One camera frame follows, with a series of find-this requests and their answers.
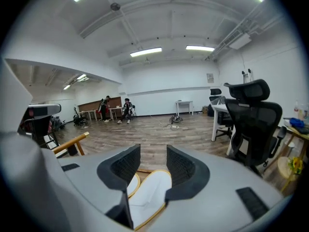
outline person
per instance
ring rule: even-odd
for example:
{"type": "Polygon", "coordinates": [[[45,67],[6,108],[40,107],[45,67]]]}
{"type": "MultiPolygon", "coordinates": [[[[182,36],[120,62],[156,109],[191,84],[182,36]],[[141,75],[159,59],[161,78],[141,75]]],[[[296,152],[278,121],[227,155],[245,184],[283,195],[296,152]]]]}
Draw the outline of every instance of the person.
{"type": "Polygon", "coordinates": [[[123,112],[123,115],[117,123],[121,124],[124,118],[127,116],[128,118],[127,124],[130,124],[131,114],[133,114],[133,111],[132,111],[132,103],[130,102],[129,98],[125,98],[125,104],[124,104],[124,107],[122,108],[122,112],[123,112]]]}
{"type": "Polygon", "coordinates": [[[101,111],[101,113],[102,113],[102,120],[104,120],[104,122],[109,122],[109,120],[106,119],[106,107],[107,107],[107,106],[110,107],[110,106],[107,104],[107,102],[109,102],[109,100],[110,100],[110,96],[108,95],[108,96],[106,96],[105,99],[102,99],[102,100],[101,100],[101,103],[100,103],[100,105],[98,106],[98,113],[101,111]]]}

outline chair armrest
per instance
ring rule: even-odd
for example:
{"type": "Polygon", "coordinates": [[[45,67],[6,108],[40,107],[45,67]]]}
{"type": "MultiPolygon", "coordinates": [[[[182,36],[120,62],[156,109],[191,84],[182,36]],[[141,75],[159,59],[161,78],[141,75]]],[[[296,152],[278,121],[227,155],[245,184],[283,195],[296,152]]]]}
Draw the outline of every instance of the chair armrest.
{"type": "Polygon", "coordinates": [[[278,136],[277,136],[278,140],[277,140],[276,146],[275,146],[273,152],[270,152],[269,158],[273,158],[275,156],[275,154],[276,154],[276,152],[277,152],[277,150],[280,146],[281,140],[285,137],[285,135],[286,135],[286,127],[281,126],[280,131],[279,131],[278,136]]]}
{"type": "Polygon", "coordinates": [[[279,140],[282,140],[285,137],[285,135],[286,135],[286,127],[285,126],[281,126],[277,138],[279,140]]]}

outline chair headrest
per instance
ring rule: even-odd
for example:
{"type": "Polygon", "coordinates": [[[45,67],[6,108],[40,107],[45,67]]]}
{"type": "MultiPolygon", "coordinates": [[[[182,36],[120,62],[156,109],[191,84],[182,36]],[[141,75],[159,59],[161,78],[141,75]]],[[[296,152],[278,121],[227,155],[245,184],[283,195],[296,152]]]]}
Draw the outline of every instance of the chair headrest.
{"type": "Polygon", "coordinates": [[[229,88],[233,98],[244,104],[264,101],[270,94],[268,84],[262,79],[237,85],[225,83],[224,86],[229,88]]]}
{"type": "Polygon", "coordinates": [[[222,91],[219,88],[211,88],[211,95],[220,95],[222,91]]]}

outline wooden floor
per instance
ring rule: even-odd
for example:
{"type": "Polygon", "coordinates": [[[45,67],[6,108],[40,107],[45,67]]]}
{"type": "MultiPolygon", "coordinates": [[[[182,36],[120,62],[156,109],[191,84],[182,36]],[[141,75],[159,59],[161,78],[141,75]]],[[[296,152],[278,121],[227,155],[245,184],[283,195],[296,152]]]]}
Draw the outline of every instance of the wooden floor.
{"type": "MultiPolygon", "coordinates": [[[[56,133],[60,144],[88,131],[90,135],[81,140],[85,154],[109,151],[122,146],[141,145],[140,168],[156,170],[166,169],[166,145],[179,145],[188,149],[207,152],[226,157],[229,138],[222,136],[211,141],[213,118],[202,114],[181,115],[178,130],[167,127],[170,116],[138,117],[127,124],[116,121],[104,123],[91,121],[88,128],[75,127],[73,123],[56,133]]],[[[281,189],[284,179],[277,171],[276,164],[265,172],[264,179],[281,189]]],[[[293,192],[295,185],[290,185],[286,195],[293,192]]]]}

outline white wall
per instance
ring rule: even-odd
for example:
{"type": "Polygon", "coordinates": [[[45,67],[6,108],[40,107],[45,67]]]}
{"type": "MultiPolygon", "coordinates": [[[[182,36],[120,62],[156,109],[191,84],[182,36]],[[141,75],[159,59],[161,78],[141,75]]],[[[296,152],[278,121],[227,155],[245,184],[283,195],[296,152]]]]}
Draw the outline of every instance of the white wall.
{"type": "Polygon", "coordinates": [[[100,83],[84,83],[83,87],[75,89],[76,104],[81,105],[89,102],[96,102],[107,95],[111,98],[119,97],[119,84],[109,81],[102,81],[100,83]]]}
{"type": "Polygon", "coordinates": [[[240,50],[231,50],[219,59],[218,66],[221,89],[226,97],[230,95],[223,84],[242,83],[241,71],[251,69],[254,80],[267,82],[270,88],[268,101],[282,107],[283,117],[294,116],[296,99],[303,104],[309,102],[307,64],[292,29],[283,23],[240,50]]]}
{"type": "Polygon", "coordinates": [[[52,9],[48,13],[47,3],[51,1],[35,0],[25,9],[4,45],[3,58],[52,64],[121,83],[118,64],[108,58],[99,43],[77,35],[52,9]]]}
{"type": "MultiPolygon", "coordinates": [[[[193,101],[194,110],[208,105],[210,87],[219,83],[218,68],[207,61],[169,61],[124,69],[124,84],[119,87],[122,102],[126,97],[136,106],[138,116],[172,114],[175,102],[193,101]],[[207,82],[207,74],[214,83],[207,82]]],[[[187,112],[187,105],[180,112],[187,112]]]]}
{"type": "Polygon", "coordinates": [[[74,107],[77,107],[75,100],[75,92],[73,90],[58,90],[50,87],[27,87],[27,90],[33,96],[31,103],[45,103],[45,104],[60,104],[61,112],[53,116],[59,116],[62,121],[73,121],[75,115],[74,107]]]}

